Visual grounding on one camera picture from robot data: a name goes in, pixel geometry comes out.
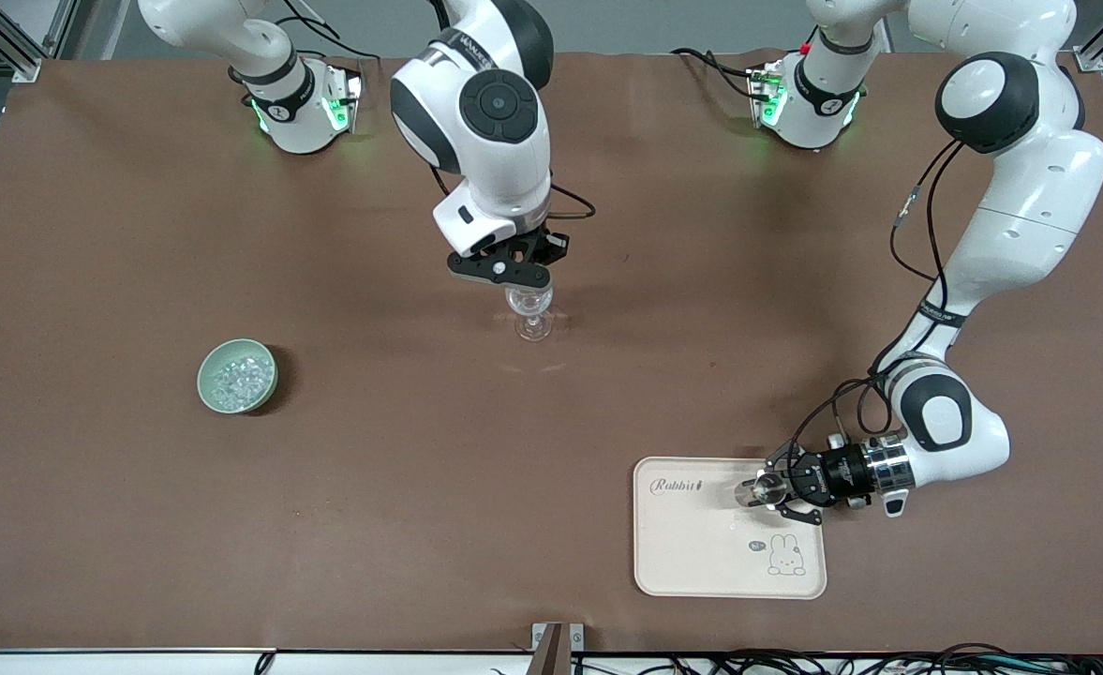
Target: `small bowl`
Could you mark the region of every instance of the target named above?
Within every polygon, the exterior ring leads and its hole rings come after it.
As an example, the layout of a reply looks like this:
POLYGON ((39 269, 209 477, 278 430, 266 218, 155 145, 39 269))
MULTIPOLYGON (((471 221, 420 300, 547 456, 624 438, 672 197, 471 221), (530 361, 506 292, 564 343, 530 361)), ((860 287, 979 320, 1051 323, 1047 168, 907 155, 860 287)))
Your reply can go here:
POLYGON ((204 403, 208 409, 221 411, 223 415, 238 415, 263 406, 271 397, 271 393, 276 392, 278 381, 280 381, 280 368, 277 368, 277 360, 272 358, 271 351, 267 346, 264 346, 263 343, 249 341, 247 338, 239 338, 237 341, 225 342, 216 346, 213 352, 208 352, 208 357, 205 357, 201 362, 201 368, 196 372, 196 394, 200 395, 201 403, 204 403), (271 382, 269 382, 268 388, 264 389, 264 393, 259 394, 256 400, 237 409, 225 409, 225 407, 218 406, 217 401, 214 400, 214 387, 216 386, 217 376, 221 375, 222 368, 246 358, 264 360, 271 365, 271 382))

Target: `brown tabletop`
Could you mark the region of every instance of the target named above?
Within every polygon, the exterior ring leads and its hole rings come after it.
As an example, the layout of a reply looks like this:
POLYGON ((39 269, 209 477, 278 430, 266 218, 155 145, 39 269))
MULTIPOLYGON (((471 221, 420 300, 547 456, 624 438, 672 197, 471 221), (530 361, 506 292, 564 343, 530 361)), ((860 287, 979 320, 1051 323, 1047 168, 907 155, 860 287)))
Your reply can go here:
MULTIPOLYGON (((1008 464, 897 521, 835 514, 816 601, 633 583, 640 459, 762 456, 924 293, 887 235, 955 63, 881 56, 812 153, 696 63, 560 55, 556 180, 600 214, 564 223, 567 328, 538 345, 449 277, 396 64, 366 66, 358 136, 289 157, 217 61, 46 63, 0 125, 0 647, 508 649, 571 620, 607 650, 1103 653, 1103 192, 952 354, 1008 464), (196 400, 238 336, 283 363, 258 417, 196 400)), ((1103 81, 1078 81, 1103 140, 1103 81)), ((938 194, 949 251, 988 181, 968 154, 938 194)), ((928 259, 919 217, 900 239, 928 259)))

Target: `green bowl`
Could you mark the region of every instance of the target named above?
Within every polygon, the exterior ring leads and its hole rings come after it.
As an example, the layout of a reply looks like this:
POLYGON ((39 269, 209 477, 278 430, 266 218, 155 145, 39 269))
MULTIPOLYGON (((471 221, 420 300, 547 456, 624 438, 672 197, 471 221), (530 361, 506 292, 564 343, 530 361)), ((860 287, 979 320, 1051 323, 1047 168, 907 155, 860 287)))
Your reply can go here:
POLYGON ((201 397, 208 409, 221 411, 223 415, 238 415, 243 411, 251 411, 263 406, 271 393, 277 389, 277 382, 280 379, 280 371, 277 368, 277 360, 272 358, 271 352, 263 343, 249 341, 247 338, 239 338, 237 341, 222 343, 208 352, 208 357, 201 362, 201 371, 196 372, 196 394, 201 397), (221 381, 231 377, 228 368, 234 364, 242 364, 246 360, 255 360, 255 365, 259 367, 270 367, 270 381, 268 387, 256 395, 254 400, 235 400, 235 397, 226 397, 222 400, 221 381))

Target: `gray floor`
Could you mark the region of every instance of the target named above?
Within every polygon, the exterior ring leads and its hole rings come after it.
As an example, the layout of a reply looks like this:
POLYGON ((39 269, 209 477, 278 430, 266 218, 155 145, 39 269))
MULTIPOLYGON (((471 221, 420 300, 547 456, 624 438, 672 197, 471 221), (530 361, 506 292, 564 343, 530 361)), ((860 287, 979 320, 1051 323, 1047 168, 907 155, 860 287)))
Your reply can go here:
MULTIPOLYGON (((795 47, 808 34, 802 0, 531 0, 543 12, 560 52, 662 53, 702 47, 719 53, 753 47, 795 47)), ((1080 19, 1072 43, 1103 22, 1103 0, 1077 0, 1080 19)), ((409 56, 437 33, 427 0, 311 0, 351 46, 383 56, 409 56)), ((272 3, 265 18, 285 17, 272 3)), ((927 52, 932 46, 912 38, 906 17, 889 18, 898 52, 927 52)), ((302 50, 338 54, 298 24, 289 29, 302 50)), ((150 33, 137 0, 96 0, 84 22, 74 55, 83 60, 174 60, 205 57, 174 50, 150 33)), ((10 88, 0 78, 0 110, 10 88)))

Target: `white tray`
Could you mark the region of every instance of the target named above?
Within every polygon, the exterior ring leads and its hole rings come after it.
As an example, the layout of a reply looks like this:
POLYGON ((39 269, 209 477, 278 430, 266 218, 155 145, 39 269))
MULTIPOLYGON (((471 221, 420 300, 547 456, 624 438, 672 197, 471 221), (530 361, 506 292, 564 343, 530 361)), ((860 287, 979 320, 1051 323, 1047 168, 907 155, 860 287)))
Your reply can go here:
POLYGON ((653 596, 814 599, 822 528, 735 503, 763 460, 646 458, 633 469, 633 577, 653 596))

